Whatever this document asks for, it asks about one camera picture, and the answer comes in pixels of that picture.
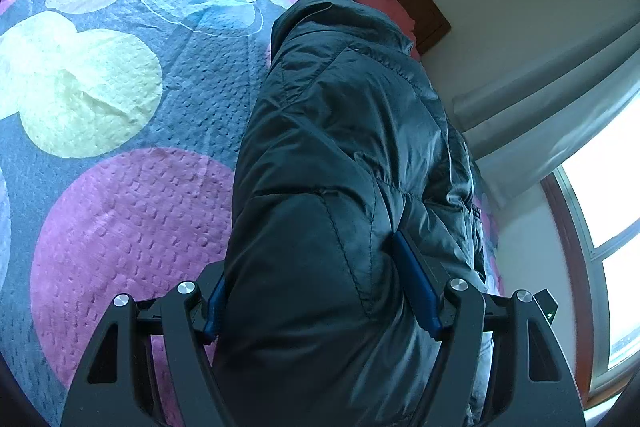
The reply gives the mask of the black puffer jacket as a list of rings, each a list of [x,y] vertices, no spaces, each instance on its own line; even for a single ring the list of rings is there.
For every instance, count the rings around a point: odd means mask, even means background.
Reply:
[[[405,426],[438,343],[387,250],[482,286],[472,161],[408,40],[348,0],[299,0],[236,164],[213,370],[240,426]]]

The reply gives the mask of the right side window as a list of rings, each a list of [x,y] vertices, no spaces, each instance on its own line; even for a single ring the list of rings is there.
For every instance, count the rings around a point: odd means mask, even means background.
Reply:
[[[639,367],[639,103],[541,182],[570,278],[575,378],[594,407]]]

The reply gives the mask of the grey right curtain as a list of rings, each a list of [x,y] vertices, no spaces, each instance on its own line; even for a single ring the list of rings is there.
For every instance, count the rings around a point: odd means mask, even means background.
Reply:
[[[504,206],[602,131],[639,93],[633,15],[452,102],[492,199]]]

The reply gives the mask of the colourful dotted bedspread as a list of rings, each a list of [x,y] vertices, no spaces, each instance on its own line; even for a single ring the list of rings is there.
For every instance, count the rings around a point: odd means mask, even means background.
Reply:
[[[39,419],[213,422],[188,404],[224,400],[196,280],[226,277],[240,148],[297,1],[1,1],[1,354]]]

